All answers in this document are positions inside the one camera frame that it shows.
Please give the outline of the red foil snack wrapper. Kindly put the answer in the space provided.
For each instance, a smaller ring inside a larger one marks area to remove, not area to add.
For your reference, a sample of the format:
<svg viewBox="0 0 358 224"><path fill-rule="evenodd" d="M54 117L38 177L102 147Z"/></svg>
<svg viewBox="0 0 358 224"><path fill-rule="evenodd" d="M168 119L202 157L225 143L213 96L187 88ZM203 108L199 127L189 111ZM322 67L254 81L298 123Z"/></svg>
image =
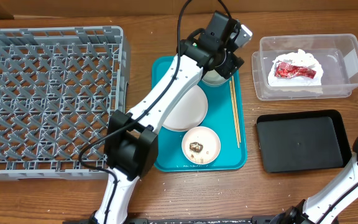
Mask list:
<svg viewBox="0 0 358 224"><path fill-rule="evenodd" d="M314 78L316 71L307 67L300 67L286 62L278 62L275 77L291 79L294 77Z"/></svg>

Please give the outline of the large white napkin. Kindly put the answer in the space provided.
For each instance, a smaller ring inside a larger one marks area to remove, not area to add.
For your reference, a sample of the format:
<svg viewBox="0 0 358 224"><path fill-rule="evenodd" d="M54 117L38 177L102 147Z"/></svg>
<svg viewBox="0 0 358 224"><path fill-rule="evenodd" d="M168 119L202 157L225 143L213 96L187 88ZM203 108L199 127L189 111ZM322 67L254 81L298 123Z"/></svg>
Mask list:
<svg viewBox="0 0 358 224"><path fill-rule="evenodd" d="M290 52L288 54L281 54L272 61L273 65L269 71L267 81L268 85L272 87L285 86L320 86L323 77L322 65L315 59L313 54L306 53L304 50L298 49L297 52ZM291 79L275 77L275 69L278 62L286 62L292 65L311 68L316 71L314 78L294 77Z"/></svg>

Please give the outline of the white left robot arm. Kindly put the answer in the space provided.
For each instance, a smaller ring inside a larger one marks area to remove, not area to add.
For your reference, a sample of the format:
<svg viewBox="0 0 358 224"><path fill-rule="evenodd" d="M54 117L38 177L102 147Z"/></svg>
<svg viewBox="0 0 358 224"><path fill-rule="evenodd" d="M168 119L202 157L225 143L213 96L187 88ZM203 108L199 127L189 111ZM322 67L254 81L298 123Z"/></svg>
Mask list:
<svg viewBox="0 0 358 224"><path fill-rule="evenodd" d="M124 223L137 181L154 165L158 156L158 134L181 98L212 70L231 78L244 64L235 51L245 46L252 31L233 19L229 11L216 11L207 28L194 30L187 38L177 37L177 54L150 93L127 113L116 110L109 117L105 137L85 146L80 164L108 175L100 208L86 223ZM96 168L83 161L86 151L104 143L107 165Z"/></svg>

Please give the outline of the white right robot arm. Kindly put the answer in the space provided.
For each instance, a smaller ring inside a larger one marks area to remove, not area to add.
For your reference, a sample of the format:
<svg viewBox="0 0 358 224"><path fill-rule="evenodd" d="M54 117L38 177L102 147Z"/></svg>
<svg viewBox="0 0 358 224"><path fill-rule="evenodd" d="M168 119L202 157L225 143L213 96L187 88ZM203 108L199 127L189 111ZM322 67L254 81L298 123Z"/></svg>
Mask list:
<svg viewBox="0 0 358 224"><path fill-rule="evenodd" d="M358 198L358 137L353 155L343 170L323 190L303 200L271 223L333 223L337 216Z"/></svg>

